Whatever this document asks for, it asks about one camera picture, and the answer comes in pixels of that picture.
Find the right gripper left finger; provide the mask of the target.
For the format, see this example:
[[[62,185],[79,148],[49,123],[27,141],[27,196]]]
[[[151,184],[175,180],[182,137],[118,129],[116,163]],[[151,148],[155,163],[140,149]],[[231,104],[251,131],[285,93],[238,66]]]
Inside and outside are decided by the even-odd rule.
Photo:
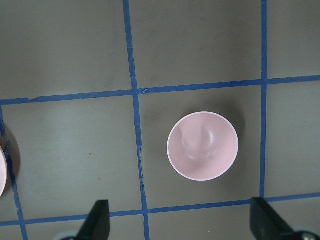
[[[110,230],[109,201],[97,200],[76,238],[78,240],[107,240]]]

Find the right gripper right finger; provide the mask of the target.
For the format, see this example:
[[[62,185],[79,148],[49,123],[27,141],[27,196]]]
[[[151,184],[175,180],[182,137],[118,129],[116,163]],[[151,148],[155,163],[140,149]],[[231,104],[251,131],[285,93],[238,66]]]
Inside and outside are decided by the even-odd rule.
[[[250,200],[250,230],[256,240],[293,240],[295,232],[262,197]]]

